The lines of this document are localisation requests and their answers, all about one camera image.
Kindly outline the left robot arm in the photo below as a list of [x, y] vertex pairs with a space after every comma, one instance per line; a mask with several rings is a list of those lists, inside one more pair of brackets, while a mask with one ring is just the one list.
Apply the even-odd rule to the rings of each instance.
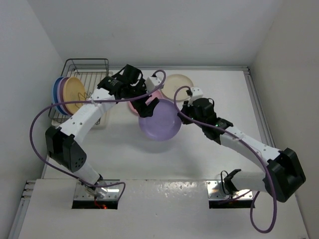
[[150, 103], [151, 94], [164, 86], [165, 78], [153, 73], [143, 78], [140, 69], [126, 65], [113, 76], [102, 79], [90, 99], [59, 127], [45, 133], [48, 156], [67, 169], [67, 173], [89, 188], [100, 188], [102, 176], [87, 162], [87, 154], [80, 144], [97, 120], [120, 102], [131, 102], [142, 118], [151, 117], [159, 103]]

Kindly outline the orange plate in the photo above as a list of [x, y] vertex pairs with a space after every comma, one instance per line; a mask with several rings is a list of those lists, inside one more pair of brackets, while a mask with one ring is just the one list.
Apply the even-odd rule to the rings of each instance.
[[[77, 77], [70, 77], [63, 88], [63, 100], [64, 102], [70, 101], [85, 101], [85, 87]], [[70, 103], [66, 104], [66, 109], [71, 115], [75, 114], [83, 103]]]

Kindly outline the blue plate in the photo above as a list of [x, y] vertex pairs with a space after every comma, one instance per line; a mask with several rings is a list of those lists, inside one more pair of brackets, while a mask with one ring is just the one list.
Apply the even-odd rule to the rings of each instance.
[[[63, 77], [58, 77], [52, 85], [52, 89], [51, 89], [52, 104], [58, 103], [58, 98], [57, 98], [58, 84], [60, 83], [62, 79]], [[60, 106], [55, 106], [55, 109], [59, 113], [63, 114], [63, 111]]]

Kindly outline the lilac plate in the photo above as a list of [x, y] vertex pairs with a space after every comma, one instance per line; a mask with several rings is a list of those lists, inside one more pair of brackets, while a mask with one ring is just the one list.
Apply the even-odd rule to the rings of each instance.
[[181, 124], [174, 103], [166, 99], [159, 100], [152, 117], [139, 118], [141, 131], [155, 141], [172, 139], [179, 132]]
[[[60, 82], [58, 83], [58, 88], [57, 88], [57, 100], [58, 102], [64, 102], [63, 100], [63, 88], [64, 88], [64, 85], [66, 83], [66, 81], [68, 80], [69, 78], [68, 77], [63, 77]], [[59, 111], [63, 114], [63, 115], [66, 115], [68, 116], [69, 113], [68, 111], [65, 109], [65, 106], [64, 105], [59, 105], [57, 106], [57, 108], [59, 109]]]

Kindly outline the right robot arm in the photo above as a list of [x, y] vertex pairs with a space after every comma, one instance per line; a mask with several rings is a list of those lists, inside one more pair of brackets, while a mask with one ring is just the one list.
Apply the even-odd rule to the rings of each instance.
[[226, 193], [252, 189], [275, 195], [283, 203], [305, 183], [306, 176], [292, 149], [279, 150], [246, 135], [233, 123], [218, 117], [210, 99], [184, 101], [178, 117], [183, 124], [197, 125], [208, 139], [236, 151], [261, 169], [259, 173], [231, 171], [222, 182]]

